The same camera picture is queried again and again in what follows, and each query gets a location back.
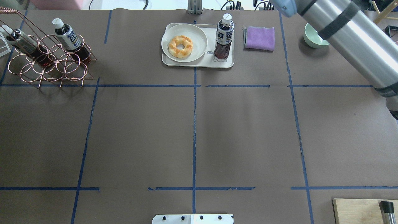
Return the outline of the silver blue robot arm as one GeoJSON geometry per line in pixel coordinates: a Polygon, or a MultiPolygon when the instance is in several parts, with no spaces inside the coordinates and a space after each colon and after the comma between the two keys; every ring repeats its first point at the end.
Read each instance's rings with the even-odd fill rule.
{"type": "Polygon", "coordinates": [[[397,118],[398,48],[351,0],[272,0],[281,14],[298,13],[386,99],[397,118]]]}

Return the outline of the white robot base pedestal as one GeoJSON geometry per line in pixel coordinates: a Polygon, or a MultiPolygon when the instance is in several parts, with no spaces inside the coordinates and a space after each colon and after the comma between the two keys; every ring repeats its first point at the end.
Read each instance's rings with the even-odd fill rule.
{"type": "Polygon", "coordinates": [[[234,224],[232,214],[159,214],[152,224],[234,224]]]}

